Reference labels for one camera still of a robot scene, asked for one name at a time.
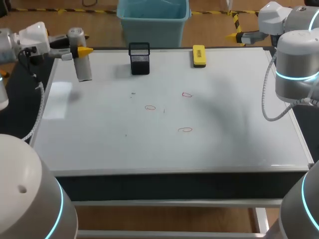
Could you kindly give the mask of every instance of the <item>yellow and black tape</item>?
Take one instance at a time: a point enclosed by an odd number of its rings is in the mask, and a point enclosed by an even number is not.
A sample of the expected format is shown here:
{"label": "yellow and black tape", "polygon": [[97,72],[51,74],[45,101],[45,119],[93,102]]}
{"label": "yellow and black tape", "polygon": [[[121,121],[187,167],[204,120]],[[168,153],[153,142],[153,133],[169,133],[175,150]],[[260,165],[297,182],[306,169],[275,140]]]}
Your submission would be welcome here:
{"label": "yellow and black tape", "polygon": [[12,8],[11,11],[50,11],[50,12],[86,12],[86,13],[106,13],[116,14],[112,10],[86,10],[86,9],[72,9],[72,8]]}
{"label": "yellow and black tape", "polygon": [[234,21],[237,33],[241,33],[242,29],[241,29],[241,27],[239,25],[238,13],[237,12],[231,12],[231,15],[233,17],[233,21]]}
{"label": "yellow and black tape", "polygon": [[[11,11],[50,11],[50,12],[87,12],[87,13],[106,13],[116,14],[116,10],[86,10],[80,8],[12,8]],[[233,14],[233,13],[250,13],[258,16],[258,11],[192,11],[192,15],[203,15],[203,14]]]}

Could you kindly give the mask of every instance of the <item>white cable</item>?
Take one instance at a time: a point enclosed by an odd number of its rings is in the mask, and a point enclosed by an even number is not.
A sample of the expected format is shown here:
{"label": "white cable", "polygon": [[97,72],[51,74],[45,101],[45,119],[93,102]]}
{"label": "white cable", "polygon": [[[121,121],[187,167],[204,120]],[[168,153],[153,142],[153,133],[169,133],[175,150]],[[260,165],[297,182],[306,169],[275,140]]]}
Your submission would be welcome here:
{"label": "white cable", "polygon": [[27,139],[29,139],[35,132],[36,128],[38,127],[40,121],[41,121],[41,117],[42,117],[42,114],[43,114],[43,108],[44,108],[44,87],[43,87],[43,83],[40,82],[39,85],[35,88],[35,89],[38,89],[40,88],[41,90],[41,101],[40,101],[40,107],[39,107],[39,112],[38,112],[38,115],[36,117],[36,120],[35,120],[35,123],[34,123],[34,126],[32,128],[32,130],[30,131],[30,133],[27,134],[26,137],[24,137],[22,140],[23,141],[26,141]]}
{"label": "white cable", "polygon": [[271,59],[271,61],[269,62],[269,65],[268,65],[268,68],[267,68],[267,71],[266,71],[266,75],[265,75],[265,79],[264,79],[264,85],[263,85],[263,94],[262,94],[262,97],[261,97],[261,108],[262,108],[262,112],[263,112],[263,115],[265,117],[266,120],[268,121],[276,121],[276,120],[279,120],[281,119],[285,114],[288,113],[289,110],[291,110],[294,106],[302,103],[302,102],[306,102],[306,103],[311,103],[313,104],[314,106],[317,106],[319,107],[319,102],[316,101],[316,100],[312,100],[309,98],[305,98],[305,99],[300,99],[300,100],[296,100],[294,102],[292,102],[280,115],[278,115],[277,117],[275,118],[269,118],[266,114],[266,110],[265,110],[265,95],[266,95],[266,85],[267,85],[267,80],[268,80],[268,75],[269,75],[269,71],[275,61],[277,57],[277,52],[275,52],[273,58]]}

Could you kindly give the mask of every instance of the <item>wooden floor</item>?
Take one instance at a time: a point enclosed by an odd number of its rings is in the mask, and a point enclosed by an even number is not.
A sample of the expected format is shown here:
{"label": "wooden floor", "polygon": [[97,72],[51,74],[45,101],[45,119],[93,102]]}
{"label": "wooden floor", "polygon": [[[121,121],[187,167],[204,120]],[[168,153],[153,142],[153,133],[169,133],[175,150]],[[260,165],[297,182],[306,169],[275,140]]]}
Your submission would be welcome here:
{"label": "wooden floor", "polygon": [[[225,0],[189,0],[192,11],[226,10]],[[278,0],[284,6],[303,5],[303,0]],[[234,0],[233,10],[259,10],[268,0]],[[99,0],[89,9],[115,10],[117,0]],[[20,8],[82,8],[81,0],[12,0]],[[115,15],[78,12],[12,12],[0,19],[0,27],[19,31],[37,21],[43,21],[51,35],[63,34],[74,26],[90,35],[88,46],[125,46],[121,23]],[[258,29],[257,16],[239,15],[243,31]],[[182,46],[238,46],[225,39],[235,33],[232,17],[225,14],[193,15],[185,24]],[[256,45],[270,45],[267,38]],[[1,66],[11,71],[13,64]],[[268,209],[272,224],[278,209]],[[79,228],[83,230],[142,230],[188,232],[255,232],[251,210],[245,208],[157,208],[157,207],[77,207]]]}

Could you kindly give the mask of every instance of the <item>black cable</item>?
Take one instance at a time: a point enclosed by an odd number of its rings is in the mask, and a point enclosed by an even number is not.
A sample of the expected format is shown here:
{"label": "black cable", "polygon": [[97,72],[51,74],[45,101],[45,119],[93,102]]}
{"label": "black cable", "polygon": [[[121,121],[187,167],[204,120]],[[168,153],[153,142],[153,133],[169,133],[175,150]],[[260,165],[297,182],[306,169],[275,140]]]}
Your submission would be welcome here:
{"label": "black cable", "polygon": [[26,59],[27,61],[27,65],[25,65],[21,59],[21,56],[25,53],[25,56],[27,57],[27,51],[21,50],[18,54],[18,62],[20,63],[20,65],[30,74],[33,75],[33,73],[30,71],[30,65],[28,64],[28,58]]}
{"label": "black cable", "polygon": [[82,0],[82,6],[85,6],[85,7],[95,6],[96,4],[98,4],[98,0],[95,0],[95,2],[93,4],[89,4],[89,5],[86,5],[84,3],[84,0]]}
{"label": "black cable", "polygon": [[[26,56],[26,65],[23,63],[22,61],[22,58],[21,56],[25,54]],[[37,75],[35,73],[33,73],[31,70],[30,70],[30,60],[29,60],[29,57],[31,56],[31,50],[26,48],[26,49],[23,49],[21,51],[19,51],[19,54],[18,54],[18,62],[20,63],[20,65],[27,71],[27,73],[29,73],[29,75],[31,77],[33,77],[35,79],[36,82],[40,82]]]}

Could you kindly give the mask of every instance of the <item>black mesh pen holder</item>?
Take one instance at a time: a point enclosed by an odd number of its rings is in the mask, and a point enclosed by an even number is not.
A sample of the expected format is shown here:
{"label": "black mesh pen holder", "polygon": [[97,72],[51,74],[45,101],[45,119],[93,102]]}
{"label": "black mesh pen holder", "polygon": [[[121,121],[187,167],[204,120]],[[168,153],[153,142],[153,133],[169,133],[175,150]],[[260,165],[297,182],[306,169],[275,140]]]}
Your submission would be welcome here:
{"label": "black mesh pen holder", "polygon": [[132,75],[148,75],[150,73],[150,44],[147,42],[131,42],[129,44]]}

